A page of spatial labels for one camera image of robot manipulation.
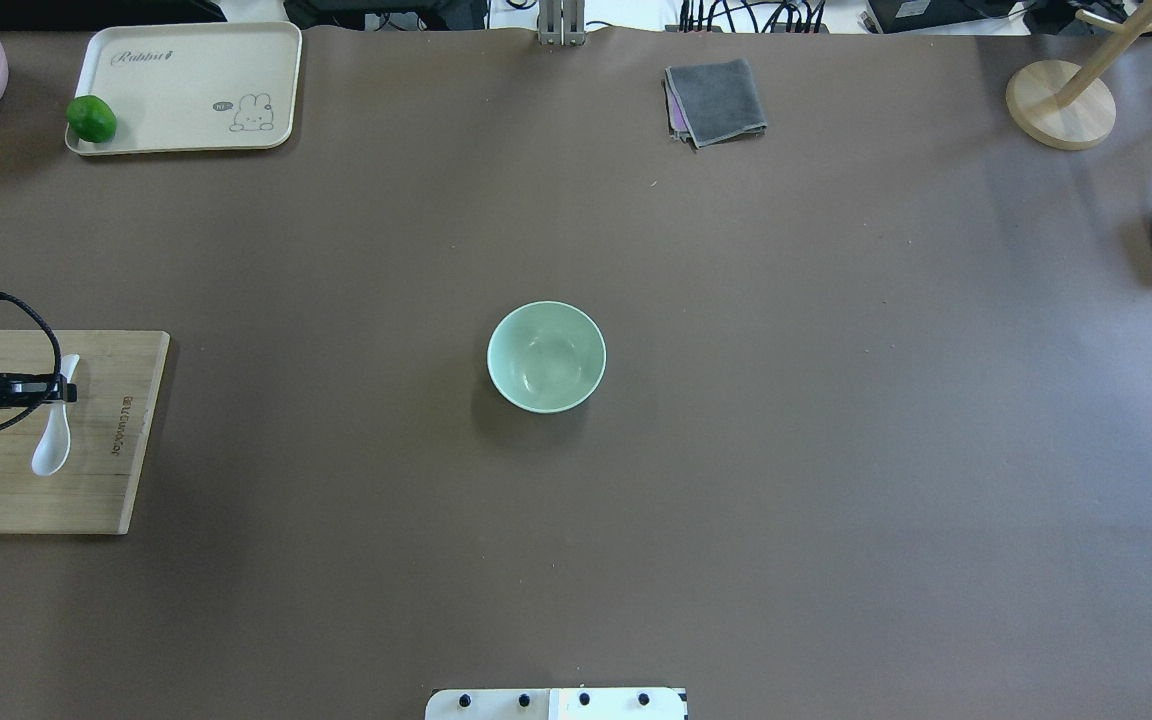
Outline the wooden cup tree stand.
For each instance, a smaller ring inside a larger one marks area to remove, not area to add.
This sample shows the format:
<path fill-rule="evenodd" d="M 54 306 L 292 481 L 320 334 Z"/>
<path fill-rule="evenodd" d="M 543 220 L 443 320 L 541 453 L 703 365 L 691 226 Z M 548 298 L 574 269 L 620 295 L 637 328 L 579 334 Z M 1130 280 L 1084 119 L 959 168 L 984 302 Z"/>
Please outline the wooden cup tree stand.
<path fill-rule="evenodd" d="M 1034 141 L 1052 149 L 1079 151 L 1106 141 L 1114 128 L 1114 96 L 1100 79 L 1142 35 L 1152 32 L 1152 1 L 1144 1 L 1124 22 L 1087 10 L 1076 18 L 1108 33 L 1084 65 L 1064 60 L 1034 61 L 1011 76 L 1005 91 L 1011 120 Z"/>

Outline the cream rabbit tray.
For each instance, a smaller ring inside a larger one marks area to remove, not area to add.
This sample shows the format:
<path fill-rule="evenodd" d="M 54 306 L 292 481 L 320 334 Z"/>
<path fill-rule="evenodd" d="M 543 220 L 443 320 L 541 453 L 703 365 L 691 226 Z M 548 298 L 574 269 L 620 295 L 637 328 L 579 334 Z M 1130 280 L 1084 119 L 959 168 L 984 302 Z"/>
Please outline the cream rabbit tray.
<path fill-rule="evenodd" d="M 111 26 L 88 41 L 76 94 L 100 97 L 113 138 L 78 156 L 274 149 L 291 137 L 302 33 L 287 20 Z"/>

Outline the light green bowl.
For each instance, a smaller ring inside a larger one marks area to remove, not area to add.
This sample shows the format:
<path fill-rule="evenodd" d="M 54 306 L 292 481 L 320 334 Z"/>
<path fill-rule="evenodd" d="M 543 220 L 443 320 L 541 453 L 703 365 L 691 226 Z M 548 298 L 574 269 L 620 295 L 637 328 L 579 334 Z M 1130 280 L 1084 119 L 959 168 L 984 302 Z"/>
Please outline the light green bowl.
<path fill-rule="evenodd" d="M 607 366 L 602 329 L 579 306 L 536 301 L 495 325 L 486 372 L 509 404 L 529 414 L 566 414 L 594 395 Z"/>

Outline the green lime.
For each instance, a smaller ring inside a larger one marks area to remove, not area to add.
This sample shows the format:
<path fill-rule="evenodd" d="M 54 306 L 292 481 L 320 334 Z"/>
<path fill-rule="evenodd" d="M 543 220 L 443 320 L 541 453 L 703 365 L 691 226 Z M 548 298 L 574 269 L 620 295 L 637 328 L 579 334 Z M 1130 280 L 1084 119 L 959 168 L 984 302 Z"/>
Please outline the green lime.
<path fill-rule="evenodd" d="M 79 141 L 105 143 L 116 136 L 118 119 L 114 109 L 101 97 L 82 94 L 74 97 L 65 108 L 67 124 Z"/>

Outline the aluminium frame post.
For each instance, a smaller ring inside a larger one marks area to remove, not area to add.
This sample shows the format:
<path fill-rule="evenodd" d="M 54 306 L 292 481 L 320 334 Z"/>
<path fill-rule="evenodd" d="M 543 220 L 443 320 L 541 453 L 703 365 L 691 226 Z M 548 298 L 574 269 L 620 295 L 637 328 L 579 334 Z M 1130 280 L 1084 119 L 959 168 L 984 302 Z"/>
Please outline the aluminium frame post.
<path fill-rule="evenodd" d="M 588 40 L 584 0 L 540 0 L 538 41 L 547 46 L 581 46 Z"/>

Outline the bamboo cutting board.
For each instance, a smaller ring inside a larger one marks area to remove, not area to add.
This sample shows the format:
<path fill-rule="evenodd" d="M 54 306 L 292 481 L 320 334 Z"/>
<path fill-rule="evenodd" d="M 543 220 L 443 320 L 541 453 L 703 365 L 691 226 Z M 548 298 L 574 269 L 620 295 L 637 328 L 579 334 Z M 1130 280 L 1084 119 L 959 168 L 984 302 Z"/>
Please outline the bamboo cutting board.
<path fill-rule="evenodd" d="M 123 536 L 151 435 L 170 338 L 59 331 L 77 401 L 41 406 L 0 432 L 0 535 Z"/>

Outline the grey folded cloth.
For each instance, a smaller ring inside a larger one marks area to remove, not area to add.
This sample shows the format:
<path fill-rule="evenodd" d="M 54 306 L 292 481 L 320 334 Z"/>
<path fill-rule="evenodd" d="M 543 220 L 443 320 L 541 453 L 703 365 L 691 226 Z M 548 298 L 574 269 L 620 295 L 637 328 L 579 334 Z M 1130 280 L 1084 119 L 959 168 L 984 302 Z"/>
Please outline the grey folded cloth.
<path fill-rule="evenodd" d="M 745 58 L 664 70 L 669 135 L 695 149 L 767 131 L 768 120 Z"/>

